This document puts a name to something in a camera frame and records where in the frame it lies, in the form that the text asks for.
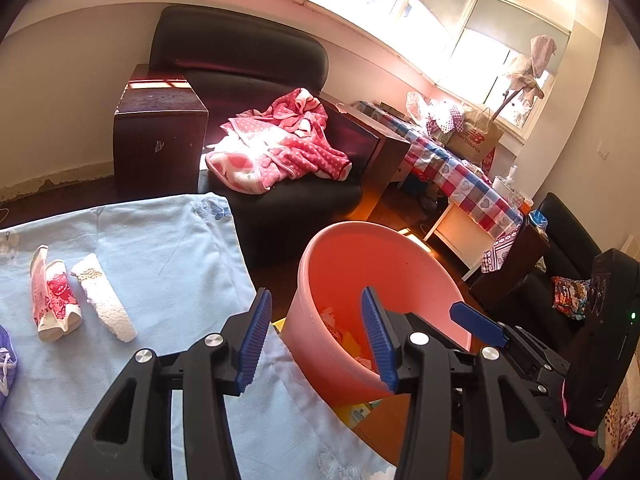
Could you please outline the crushed pink paper cup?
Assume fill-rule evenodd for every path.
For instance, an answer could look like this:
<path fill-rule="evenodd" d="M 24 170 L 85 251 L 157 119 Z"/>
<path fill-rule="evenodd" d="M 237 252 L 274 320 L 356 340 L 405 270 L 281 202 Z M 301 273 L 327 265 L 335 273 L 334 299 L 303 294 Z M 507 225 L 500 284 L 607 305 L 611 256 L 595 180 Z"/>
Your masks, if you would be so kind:
<path fill-rule="evenodd" d="M 49 247 L 40 245 L 29 266 L 32 318 L 38 338 L 53 342 L 73 333 L 82 323 L 81 308 L 70 287 L 63 260 L 48 260 Z"/>

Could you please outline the black sofa right side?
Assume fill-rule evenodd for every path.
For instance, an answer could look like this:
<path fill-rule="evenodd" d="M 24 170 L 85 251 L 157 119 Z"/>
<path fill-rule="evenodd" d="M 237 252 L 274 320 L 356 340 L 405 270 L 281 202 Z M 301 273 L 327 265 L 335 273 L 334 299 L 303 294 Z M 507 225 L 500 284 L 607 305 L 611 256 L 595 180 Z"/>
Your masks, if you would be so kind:
<path fill-rule="evenodd" d="M 538 210 L 548 221 L 548 247 L 514 242 L 498 271 L 498 300 L 489 313 L 496 321 L 524 328 L 571 360 L 584 344 L 580 331 L 585 323 L 553 307 L 553 280 L 588 280 L 602 250 L 555 194 L 544 196 Z"/>

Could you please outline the colourful snack bag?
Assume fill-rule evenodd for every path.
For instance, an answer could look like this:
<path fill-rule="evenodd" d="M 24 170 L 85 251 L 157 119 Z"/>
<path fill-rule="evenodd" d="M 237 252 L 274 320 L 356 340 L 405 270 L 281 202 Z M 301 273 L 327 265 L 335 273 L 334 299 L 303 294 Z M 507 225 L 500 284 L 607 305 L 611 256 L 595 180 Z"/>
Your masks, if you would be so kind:
<path fill-rule="evenodd" d="M 575 321 L 582 321 L 585 318 L 586 305 L 589 299 L 589 280 L 571 280 L 554 276 L 552 278 L 554 286 L 552 308 L 560 311 Z"/>

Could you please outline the white bench table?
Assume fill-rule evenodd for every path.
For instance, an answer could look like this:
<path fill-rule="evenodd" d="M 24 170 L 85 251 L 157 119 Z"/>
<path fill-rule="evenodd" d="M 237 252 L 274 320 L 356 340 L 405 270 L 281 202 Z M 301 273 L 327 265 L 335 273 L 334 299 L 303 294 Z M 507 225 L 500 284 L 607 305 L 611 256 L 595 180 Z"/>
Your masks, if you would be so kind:
<path fill-rule="evenodd" d="M 426 219 L 418 222 L 420 239 L 444 244 L 468 268 L 462 281 L 471 281 L 480 272 L 480 258 L 494 239 L 433 182 L 427 182 L 420 193 L 419 205 L 426 214 Z"/>

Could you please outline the checkered tablecloth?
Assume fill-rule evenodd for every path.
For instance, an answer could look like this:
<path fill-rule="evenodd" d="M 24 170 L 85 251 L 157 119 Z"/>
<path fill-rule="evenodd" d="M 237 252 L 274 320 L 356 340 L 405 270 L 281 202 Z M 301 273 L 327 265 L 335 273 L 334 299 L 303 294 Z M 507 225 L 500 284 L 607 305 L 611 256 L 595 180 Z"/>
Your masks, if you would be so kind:
<path fill-rule="evenodd" d="M 474 174 L 462 160 L 437 145 L 418 127 L 366 101 L 358 101 L 355 107 L 410 143 L 399 168 L 399 180 L 405 181 L 406 177 L 413 176 L 422 182 L 435 183 L 494 241 L 521 225 L 523 216 L 518 210 L 512 208 L 485 179 Z"/>

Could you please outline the purple face mask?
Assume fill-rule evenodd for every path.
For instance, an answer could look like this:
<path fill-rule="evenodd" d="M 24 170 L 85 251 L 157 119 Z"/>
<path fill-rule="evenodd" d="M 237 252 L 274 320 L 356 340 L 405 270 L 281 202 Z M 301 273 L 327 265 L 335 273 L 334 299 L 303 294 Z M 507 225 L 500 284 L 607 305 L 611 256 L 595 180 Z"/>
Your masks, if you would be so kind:
<path fill-rule="evenodd" d="M 9 397 L 17 372 L 17 354 L 8 331 L 0 326 L 0 408 Z"/>

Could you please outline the white foam piece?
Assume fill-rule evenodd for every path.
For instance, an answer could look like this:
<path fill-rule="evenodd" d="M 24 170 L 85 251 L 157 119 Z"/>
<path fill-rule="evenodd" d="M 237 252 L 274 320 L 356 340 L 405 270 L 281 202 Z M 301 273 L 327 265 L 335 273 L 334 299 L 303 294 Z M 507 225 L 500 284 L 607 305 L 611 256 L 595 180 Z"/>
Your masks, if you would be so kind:
<path fill-rule="evenodd" d="M 134 323 L 114 291 L 98 257 L 95 254 L 86 255 L 70 272 L 108 331 L 125 344 L 133 341 L 137 337 Z"/>

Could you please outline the light blue table cloth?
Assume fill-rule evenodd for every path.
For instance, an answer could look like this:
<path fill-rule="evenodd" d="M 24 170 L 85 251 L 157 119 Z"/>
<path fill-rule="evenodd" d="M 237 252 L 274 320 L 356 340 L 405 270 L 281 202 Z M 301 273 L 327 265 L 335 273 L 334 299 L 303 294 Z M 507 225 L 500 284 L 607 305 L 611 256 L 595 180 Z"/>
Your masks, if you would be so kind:
<path fill-rule="evenodd" d="M 99 259 L 137 336 L 118 340 L 90 304 L 78 330 L 40 340 L 30 301 L 32 255 L 73 266 Z M 245 311 L 255 295 L 228 202 L 180 195 L 94 207 L 1 233 L 1 323 L 17 376 L 1 422 L 28 466 L 56 477 L 108 387 L 142 348 L 186 350 Z M 387 479 L 393 466 L 318 396 L 279 335 L 269 333 L 253 382 L 226 402 L 245 479 Z"/>

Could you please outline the pink plastic bucket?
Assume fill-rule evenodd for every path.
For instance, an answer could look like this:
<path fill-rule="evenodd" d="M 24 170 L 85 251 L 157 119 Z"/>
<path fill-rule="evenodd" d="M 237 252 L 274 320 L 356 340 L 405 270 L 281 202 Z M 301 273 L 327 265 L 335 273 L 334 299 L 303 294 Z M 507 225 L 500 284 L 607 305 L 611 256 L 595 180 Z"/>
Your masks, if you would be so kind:
<path fill-rule="evenodd" d="M 281 338 L 332 408 L 390 395 L 376 372 L 362 322 L 366 287 L 375 290 L 385 309 L 419 315 L 464 350 L 472 344 L 471 334 L 449 315 L 461 292 L 423 245 L 375 223 L 328 226 L 299 261 Z"/>

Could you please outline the brown paper shopping bag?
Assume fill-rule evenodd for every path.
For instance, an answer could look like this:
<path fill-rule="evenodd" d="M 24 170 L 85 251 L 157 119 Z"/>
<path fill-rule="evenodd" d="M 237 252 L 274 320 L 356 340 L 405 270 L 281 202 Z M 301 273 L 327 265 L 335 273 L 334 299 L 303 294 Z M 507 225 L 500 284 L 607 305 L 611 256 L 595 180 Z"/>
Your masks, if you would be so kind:
<path fill-rule="evenodd" d="M 476 166 L 496 147 L 503 135 L 503 128 L 495 121 L 489 108 L 472 108 L 463 116 L 462 131 L 455 131 L 446 149 L 457 158 L 466 159 Z"/>

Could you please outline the dark wooden right cabinet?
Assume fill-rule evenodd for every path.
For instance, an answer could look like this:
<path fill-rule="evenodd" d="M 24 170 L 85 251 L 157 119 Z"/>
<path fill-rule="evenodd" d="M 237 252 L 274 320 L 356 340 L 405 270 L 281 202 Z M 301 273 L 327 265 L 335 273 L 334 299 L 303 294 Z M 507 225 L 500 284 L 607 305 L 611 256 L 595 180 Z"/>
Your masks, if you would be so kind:
<path fill-rule="evenodd" d="M 390 128 L 326 92 L 319 94 L 319 100 L 328 114 L 326 140 L 332 148 L 347 155 L 352 163 L 349 179 L 360 186 L 360 201 L 345 218 L 367 220 L 393 180 L 410 144 Z"/>

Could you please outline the pink polka dot blanket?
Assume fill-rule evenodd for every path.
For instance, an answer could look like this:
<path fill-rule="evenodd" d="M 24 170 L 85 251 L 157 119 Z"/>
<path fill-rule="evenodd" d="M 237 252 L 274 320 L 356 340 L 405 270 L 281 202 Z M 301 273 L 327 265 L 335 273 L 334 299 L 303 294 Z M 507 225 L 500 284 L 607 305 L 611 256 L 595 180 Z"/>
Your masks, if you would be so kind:
<path fill-rule="evenodd" d="M 347 155 L 329 144 L 328 114 L 305 88 L 280 96 L 263 112 L 246 110 L 221 125 L 224 137 L 204 156 L 206 167 L 235 192 L 262 195 L 307 174 L 344 181 Z"/>

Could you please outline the dark wooden side cabinet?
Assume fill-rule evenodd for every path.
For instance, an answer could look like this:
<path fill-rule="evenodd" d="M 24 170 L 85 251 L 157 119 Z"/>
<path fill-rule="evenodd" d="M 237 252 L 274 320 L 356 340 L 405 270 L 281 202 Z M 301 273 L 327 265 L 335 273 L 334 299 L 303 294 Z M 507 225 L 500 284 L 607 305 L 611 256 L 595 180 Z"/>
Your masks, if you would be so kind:
<path fill-rule="evenodd" d="M 208 110 L 185 76 L 136 66 L 114 111 L 118 198 L 195 193 L 207 124 Z"/>

